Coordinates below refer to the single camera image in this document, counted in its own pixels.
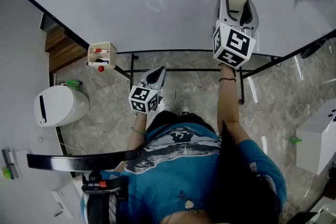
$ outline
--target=bracelet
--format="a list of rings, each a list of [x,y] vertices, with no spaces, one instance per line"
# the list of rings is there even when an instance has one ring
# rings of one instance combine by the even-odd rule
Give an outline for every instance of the bracelet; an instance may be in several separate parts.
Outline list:
[[[218,81],[218,82],[220,82],[221,80],[234,80],[235,82],[237,82],[237,80],[236,80],[236,79],[227,79],[227,78],[222,78],[222,79],[219,79],[219,81]]]
[[[133,131],[135,131],[136,133],[138,133],[138,134],[147,135],[147,132],[139,132],[139,131],[137,131],[136,129],[134,129],[134,127],[131,127],[131,129],[132,129]]]

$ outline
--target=long black hair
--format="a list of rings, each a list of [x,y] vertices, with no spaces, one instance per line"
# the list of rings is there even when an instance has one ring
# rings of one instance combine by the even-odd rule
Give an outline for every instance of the long black hair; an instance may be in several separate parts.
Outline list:
[[[218,165],[218,184],[208,199],[206,211],[213,223],[277,224],[279,198],[266,177],[244,163],[225,124]]]

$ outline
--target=person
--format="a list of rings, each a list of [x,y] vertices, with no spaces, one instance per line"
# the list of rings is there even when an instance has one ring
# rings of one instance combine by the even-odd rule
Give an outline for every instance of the person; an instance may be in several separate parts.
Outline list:
[[[117,223],[278,223],[286,183],[240,125],[235,81],[232,68],[222,65],[219,137],[187,107],[180,116],[160,112],[147,130],[147,115],[137,114],[127,150],[145,145],[141,156],[102,172],[129,179]],[[112,223],[108,194],[94,195],[86,207],[89,224]]]

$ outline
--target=marble floor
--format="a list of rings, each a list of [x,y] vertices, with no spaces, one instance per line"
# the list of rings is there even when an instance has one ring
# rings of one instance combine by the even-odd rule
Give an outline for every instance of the marble floor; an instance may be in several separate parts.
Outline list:
[[[155,66],[218,68],[211,52],[137,55],[136,69]],[[246,103],[239,108],[241,123],[261,148],[261,139],[266,137],[267,153],[286,179],[288,202],[282,223],[297,212],[307,210],[327,182],[327,168],[320,175],[314,175],[295,165],[296,146],[289,139],[327,99],[336,98],[335,56],[335,40],[327,41],[308,59],[296,56],[280,67],[272,67],[244,80]],[[130,60],[130,54],[118,55],[117,65],[130,69]],[[269,60],[269,57],[252,56],[243,68],[255,69]],[[134,83],[140,75],[135,75]],[[90,110],[83,119],[61,127],[68,151],[96,154],[124,150],[135,119],[128,103],[129,80],[114,70],[99,73],[86,65],[85,58],[57,72],[58,83],[69,79],[83,82],[82,92],[90,99]],[[169,72],[162,91],[164,98],[157,111],[149,114],[148,124],[165,108],[177,112],[186,105],[217,130],[218,79],[219,72]],[[237,85],[240,95],[240,83]]]

